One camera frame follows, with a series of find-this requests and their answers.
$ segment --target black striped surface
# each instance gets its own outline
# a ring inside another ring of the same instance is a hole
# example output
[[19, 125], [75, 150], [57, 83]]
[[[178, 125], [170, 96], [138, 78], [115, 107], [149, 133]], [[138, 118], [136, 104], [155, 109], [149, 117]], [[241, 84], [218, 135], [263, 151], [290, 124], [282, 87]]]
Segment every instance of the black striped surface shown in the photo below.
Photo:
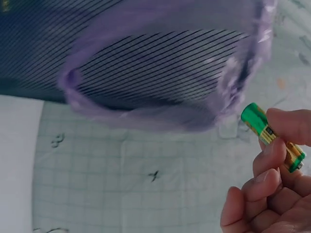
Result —
[[[0, 16], [0, 94], [64, 102], [56, 79], [74, 40], [121, 1], [13, 1]], [[220, 29], [128, 36], [81, 67], [79, 90], [119, 109], [195, 104], [245, 37]]]

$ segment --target white wall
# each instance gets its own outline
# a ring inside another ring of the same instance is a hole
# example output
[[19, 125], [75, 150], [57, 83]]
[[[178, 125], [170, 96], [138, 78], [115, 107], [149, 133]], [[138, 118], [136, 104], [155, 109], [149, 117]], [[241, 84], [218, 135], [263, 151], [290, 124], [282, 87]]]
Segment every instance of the white wall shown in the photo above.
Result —
[[32, 176], [43, 102], [0, 96], [0, 232], [32, 232]]

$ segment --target finger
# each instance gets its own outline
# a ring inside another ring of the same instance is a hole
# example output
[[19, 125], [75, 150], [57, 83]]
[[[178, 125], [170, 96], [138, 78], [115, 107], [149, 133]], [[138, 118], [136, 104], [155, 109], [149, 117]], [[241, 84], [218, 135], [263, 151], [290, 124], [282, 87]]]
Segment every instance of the finger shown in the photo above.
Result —
[[280, 215], [272, 210], [265, 210], [250, 222], [250, 226], [255, 232], [263, 232], [276, 223], [279, 218]]
[[279, 184], [280, 175], [275, 169], [270, 169], [245, 183], [242, 192], [246, 199], [246, 220], [251, 221], [267, 210], [267, 197], [276, 191]]
[[311, 177], [304, 176], [301, 171], [295, 171], [290, 173], [286, 167], [280, 167], [281, 179], [283, 185], [302, 197], [306, 197], [311, 194]]
[[284, 187], [278, 191], [275, 195], [270, 197], [268, 200], [269, 209], [273, 210], [279, 215], [292, 209], [292, 207], [301, 199], [302, 197], [294, 192], [293, 190]]
[[311, 146], [310, 110], [285, 112], [279, 109], [268, 109], [267, 118], [271, 128], [284, 140]]
[[242, 191], [231, 187], [220, 220], [223, 233], [252, 233], [249, 224], [243, 218], [244, 203]]
[[254, 177], [271, 168], [277, 169], [286, 158], [286, 146], [282, 139], [276, 138], [267, 145], [253, 161]]
[[272, 168], [246, 182], [242, 187], [242, 191], [246, 201], [254, 202], [272, 195], [280, 182], [280, 174]]

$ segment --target battery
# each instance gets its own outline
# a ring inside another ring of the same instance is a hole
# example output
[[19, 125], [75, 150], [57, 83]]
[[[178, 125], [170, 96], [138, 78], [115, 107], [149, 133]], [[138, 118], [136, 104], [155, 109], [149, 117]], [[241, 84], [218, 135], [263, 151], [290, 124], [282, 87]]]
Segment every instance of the battery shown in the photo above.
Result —
[[[241, 114], [241, 120], [259, 137], [266, 145], [270, 144], [277, 135], [268, 124], [266, 113], [258, 107], [257, 104], [251, 103]], [[296, 144], [285, 142], [286, 159], [285, 167], [290, 173], [300, 169], [303, 166], [302, 161], [305, 159], [305, 152]]]

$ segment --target white tile floor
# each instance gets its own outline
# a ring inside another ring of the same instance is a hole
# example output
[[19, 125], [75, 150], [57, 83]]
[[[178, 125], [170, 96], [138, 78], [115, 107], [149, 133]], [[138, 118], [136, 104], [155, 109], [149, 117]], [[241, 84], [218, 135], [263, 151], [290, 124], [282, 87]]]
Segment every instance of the white tile floor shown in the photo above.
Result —
[[[281, 1], [277, 19], [281, 12], [285, 18], [276, 22], [272, 60], [250, 82], [241, 108], [255, 101], [264, 109], [311, 109], [311, 67], [297, 56], [311, 61], [299, 39], [311, 30], [292, 20], [293, 2]], [[60, 133], [64, 141], [51, 148]], [[203, 134], [158, 135], [113, 130], [67, 106], [46, 103], [36, 151], [34, 227], [72, 233], [220, 232], [227, 189], [251, 178], [258, 152], [257, 138], [238, 115]], [[305, 164], [311, 174], [311, 157]], [[152, 182], [149, 174], [157, 170]]]

